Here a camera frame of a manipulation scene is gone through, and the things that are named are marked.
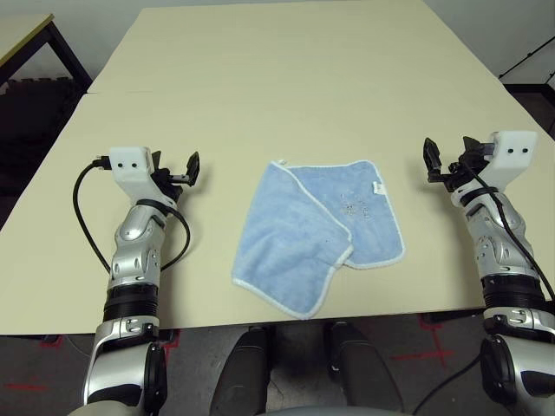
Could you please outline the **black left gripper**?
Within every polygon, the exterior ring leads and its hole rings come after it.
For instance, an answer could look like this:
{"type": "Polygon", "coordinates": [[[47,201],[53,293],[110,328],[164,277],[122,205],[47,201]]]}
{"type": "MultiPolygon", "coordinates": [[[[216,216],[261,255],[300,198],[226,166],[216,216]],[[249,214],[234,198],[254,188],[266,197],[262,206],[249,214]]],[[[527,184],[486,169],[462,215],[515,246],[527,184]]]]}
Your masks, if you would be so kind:
{"type": "Polygon", "coordinates": [[[168,168],[160,168],[161,151],[151,153],[154,172],[151,179],[160,191],[172,201],[178,201],[183,185],[195,185],[200,171],[199,153],[194,152],[186,164],[186,174],[173,175],[168,168]]]}

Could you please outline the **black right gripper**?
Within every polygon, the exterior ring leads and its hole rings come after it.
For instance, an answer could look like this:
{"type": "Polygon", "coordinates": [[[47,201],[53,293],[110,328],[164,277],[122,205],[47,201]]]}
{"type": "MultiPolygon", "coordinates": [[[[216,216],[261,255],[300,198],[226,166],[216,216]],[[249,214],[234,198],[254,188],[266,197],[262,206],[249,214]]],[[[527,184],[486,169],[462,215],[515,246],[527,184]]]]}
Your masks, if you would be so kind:
{"type": "Polygon", "coordinates": [[[448,174],[441,172],[440,151],[436,143],[430,138],[424,140],[422,156],[428,170],[429,183],[445,183],[447,181],[446,189],[449,192],[454,192],[473,179],[473,175],[467,170],[467,166],[478,174],[488,165],[489,161],[485,157],[493,155],[493,146],[482,145],[478,140],[468,136],[463,136],[462,139],[465,151],[457,162],[453,162],[449,166],[450,178],[448,174]]]}

